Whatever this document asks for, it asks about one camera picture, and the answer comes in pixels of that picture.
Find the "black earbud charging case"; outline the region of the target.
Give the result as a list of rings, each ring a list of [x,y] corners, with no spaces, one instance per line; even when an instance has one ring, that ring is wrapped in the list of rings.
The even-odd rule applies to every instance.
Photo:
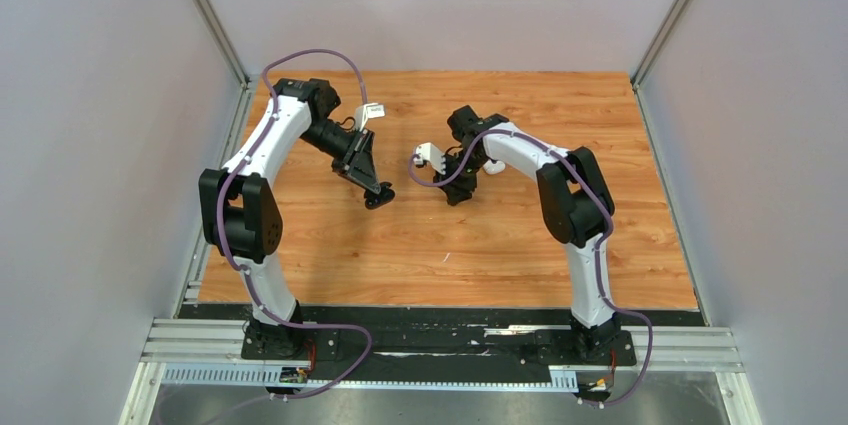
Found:
[[[373,190],[365,190],[363,193],[364,205],[368,210],[375,210],[392,202],[396,197],[396,192],[392,188],[392,183],[388,181],[381,182],[377,192]]]

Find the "white earbud charging case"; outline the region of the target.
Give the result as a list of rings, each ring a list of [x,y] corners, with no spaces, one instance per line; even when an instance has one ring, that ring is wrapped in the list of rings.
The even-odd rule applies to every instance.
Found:
[[[488,160],[483,165],[483,170],[488,175],[496,175],[502,173],[506,169],[506,164],[502,161]]]

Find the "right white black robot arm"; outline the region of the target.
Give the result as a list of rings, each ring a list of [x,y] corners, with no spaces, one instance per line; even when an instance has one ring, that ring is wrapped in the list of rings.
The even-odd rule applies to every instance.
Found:
[[[458,151],[421,144],[414,164],[433,168],[433,181],[451,206],[469,200],[478,172],[494,165],[511,167],[536,184],[543,222],[563,246],[569,266],[569,347],[584,362],[598,361],[609,352],[620,321],[608,294],[607,241],[615,205],[594,153],[551,145],[500,114],[482,118],[469,106],[454,111],[447,123]]]

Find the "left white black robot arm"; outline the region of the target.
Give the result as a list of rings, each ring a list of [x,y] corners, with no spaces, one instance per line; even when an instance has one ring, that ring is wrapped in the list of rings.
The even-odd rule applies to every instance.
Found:
[[[340,103],[327,80],[279,80],[245,144],[223,166],[199,177],[204,238],[240,275],[252,302],[242,346],[246,359],[293,359],[306,345],[301,307],[279,263],[284,220],[273,195],[296,142],[331,157],[332,171],[362,189],[367,209],[395,197],[391,183],[376,171],[374,133],[360,118],[351,127],[331,119]]]

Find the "left aluminium corner post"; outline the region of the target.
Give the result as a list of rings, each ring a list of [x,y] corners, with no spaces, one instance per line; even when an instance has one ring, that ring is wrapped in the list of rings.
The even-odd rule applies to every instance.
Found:
[[[250,74],[246,71],[224,25],[219,18],[211,0],[192,0],[213,41],[218,47],[223,59],[235,80],[242,89],[247,89],[251,83]]]

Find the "aluminium corner post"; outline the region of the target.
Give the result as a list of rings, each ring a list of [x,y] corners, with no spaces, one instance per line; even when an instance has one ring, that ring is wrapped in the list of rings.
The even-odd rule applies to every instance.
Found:
[[[246,71],[224,25],[219,18],[211,0],[192,0],[213,41],[218,47],[223,59],[235,80],[242,89],[247,89],[251,83],[250,74]]]
[[[643,54],[635,71],[630,75],[630,84],[634,91],[637,91],[646,80],[650,71],[654,67],[659,58],[660,53],[665,47],[673,31],[687,10],[692,0],[673,0],[667,13],[660,23],[656,33],[649,43],[645,53]]]

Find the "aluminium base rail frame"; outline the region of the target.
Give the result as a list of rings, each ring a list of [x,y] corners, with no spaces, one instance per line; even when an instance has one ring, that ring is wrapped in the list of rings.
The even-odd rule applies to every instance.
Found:
[[[153,322],[123,424],[758,424],[736,341],[696,312],[567,351],[565,308],[306,306],[306,352],[248,346],[247,307]]]

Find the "right aluminium corner post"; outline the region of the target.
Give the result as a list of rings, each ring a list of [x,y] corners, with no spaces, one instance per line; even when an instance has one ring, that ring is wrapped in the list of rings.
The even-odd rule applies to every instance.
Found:
[[[630,75],[630,84],[634,91],[637,91],[646,80],[650,71],[654,67],[659,58],[660,53],[665,47],[673,31],[687,10],[692,0],[673,0],[667,13],[660,23],[656,33],[649,43],[645,53],[643,54],[635,71]]]

